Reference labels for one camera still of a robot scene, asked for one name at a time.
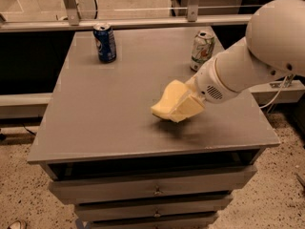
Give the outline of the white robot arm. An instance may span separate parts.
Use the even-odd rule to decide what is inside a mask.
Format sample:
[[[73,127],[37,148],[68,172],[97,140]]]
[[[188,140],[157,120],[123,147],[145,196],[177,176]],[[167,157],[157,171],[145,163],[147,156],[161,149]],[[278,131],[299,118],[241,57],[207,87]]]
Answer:
[[[252,86],[305,75],[305,2],[274,0],[251,17],[245,36],[203,64],[177,93],[169,119],[180,122]]]

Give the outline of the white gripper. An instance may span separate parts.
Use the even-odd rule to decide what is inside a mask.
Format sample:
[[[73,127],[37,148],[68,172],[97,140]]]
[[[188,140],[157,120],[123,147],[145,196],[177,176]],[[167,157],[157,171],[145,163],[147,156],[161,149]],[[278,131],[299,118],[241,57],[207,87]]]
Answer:
[[[216,70],[217,58],[208,60],[197,71],[197,73],[183,83],[183,91],[196,90],[202,95],[188,92],[182,95],[178,103],[174,105],[169,113],[169,118],[173,122],[180,122],[204,111],[204,100],[220,104],[238,96],[238,92],[230,90],[221,81]]]

